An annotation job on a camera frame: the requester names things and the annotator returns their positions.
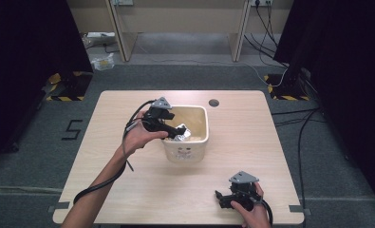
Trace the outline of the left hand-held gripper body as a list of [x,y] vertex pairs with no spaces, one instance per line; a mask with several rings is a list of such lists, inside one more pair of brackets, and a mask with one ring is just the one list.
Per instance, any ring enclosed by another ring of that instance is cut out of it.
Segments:
[[170,112],[172,106],[164,97],[156,99],[149,109],[142,116],[142,124],[146,130],[150,132],[156,132],[159,130],[160,124],[166,124],[165,120],[162,118],[163,112],[165,110]]

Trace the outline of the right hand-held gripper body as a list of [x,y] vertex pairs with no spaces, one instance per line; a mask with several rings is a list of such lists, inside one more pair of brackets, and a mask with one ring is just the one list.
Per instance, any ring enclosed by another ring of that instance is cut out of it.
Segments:
[[233,200],[246,210],[251,211],[254,205],[262,200],[255,186],[255,183],[259,182],[259,178],[245,171],[239,171],[229,179],[229,182],[232,184],[230,189]]

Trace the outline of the cream square bin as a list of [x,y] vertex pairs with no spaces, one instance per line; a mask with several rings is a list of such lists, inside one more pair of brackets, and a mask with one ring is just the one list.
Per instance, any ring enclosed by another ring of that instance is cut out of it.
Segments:
[[204,158],[206,144],[209,141],[207,110],[200,105],[174,105],[170,112],[174,113],[175,117],[173,120],[166,120],[166,124],[173,127],[185,124],[190,129],[191,136],[205,137],[205,140],[201,142],[162,140],[167,159],[171,162],[200,162]]

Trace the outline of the black curtain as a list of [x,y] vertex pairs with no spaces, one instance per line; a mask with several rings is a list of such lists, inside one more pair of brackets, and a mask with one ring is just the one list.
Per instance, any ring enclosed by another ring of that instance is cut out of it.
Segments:
[[375,194],[375,0],[293,0],[275,59],[309,70]]
[[0,152],[51,75],[91,70],[66,0],[0,0]]

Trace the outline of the light wooden desk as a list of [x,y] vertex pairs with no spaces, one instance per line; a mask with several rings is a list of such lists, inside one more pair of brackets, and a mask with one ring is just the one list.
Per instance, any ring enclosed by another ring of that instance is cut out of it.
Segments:
[[[121,59],[129,61],[141,33],[221,33],[238,61],[246,33],[280,33],[294,0],[253,7],[251,0],[133,0],[116,7],[110,0],[66,0],[78,31],[112,31]],[[271,27],[264,28],[266,20]]]

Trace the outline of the white power strip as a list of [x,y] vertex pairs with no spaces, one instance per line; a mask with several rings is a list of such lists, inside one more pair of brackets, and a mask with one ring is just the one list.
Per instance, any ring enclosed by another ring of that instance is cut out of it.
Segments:
[[106,37],[115,37],[114,32],[88,32],[86,35],[87,38],[106,38]]

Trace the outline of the clear plastic bag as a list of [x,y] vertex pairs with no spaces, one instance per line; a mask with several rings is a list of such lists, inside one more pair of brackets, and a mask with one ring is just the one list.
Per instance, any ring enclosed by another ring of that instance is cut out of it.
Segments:
[[111,69],[115,66],[113,54],[109,53],[107,56],[102,58],[94,58],[91,61],[91,65],[99,71]]

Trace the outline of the person's right hand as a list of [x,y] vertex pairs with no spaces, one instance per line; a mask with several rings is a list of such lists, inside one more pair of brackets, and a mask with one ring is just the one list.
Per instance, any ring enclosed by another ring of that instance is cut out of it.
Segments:
[[231,205],[243,218],[242,228],[271,228],[267,209],[262,203],[256,203],[251,211],[234,200]]

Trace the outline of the person's left hand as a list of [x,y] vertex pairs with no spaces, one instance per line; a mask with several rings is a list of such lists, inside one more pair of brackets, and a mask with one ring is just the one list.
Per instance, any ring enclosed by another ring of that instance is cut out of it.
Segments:
[[131,156],[136,150],[144,148],[147,143],[168,136],[166,131],[147,131],[141,122],[141,117],[144,114],[144,111],[140,111],[137,114],[133,127],[125,134],[125,138],[122,140],[122,153],[126,158]]

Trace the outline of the stand base with hazard tape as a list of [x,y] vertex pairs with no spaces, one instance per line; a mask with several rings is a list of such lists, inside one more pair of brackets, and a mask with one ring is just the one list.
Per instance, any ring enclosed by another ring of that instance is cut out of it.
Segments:
[[309,96],[298,81],[285,83],[283,74],[268,74],[264,76],[267,89],[272,99],[287,101],[308,101]]
[[50,91],[48,101],[77,102],[84,99],[84,95],[91,82],[92,74],[73,71],[65,76],[55,73],[48,78]]

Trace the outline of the grey tape strip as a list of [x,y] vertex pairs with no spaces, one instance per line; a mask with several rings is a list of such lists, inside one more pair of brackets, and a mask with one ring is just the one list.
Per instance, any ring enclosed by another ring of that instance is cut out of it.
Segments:
[[57,209],[68,209],[70,201],[57,202],[47,208],[48,213],[54,213]]
[[302,213],[305,216],[311,216],[311,210],[304,208],[302,205],[289,205],[289,210],[291,213]]

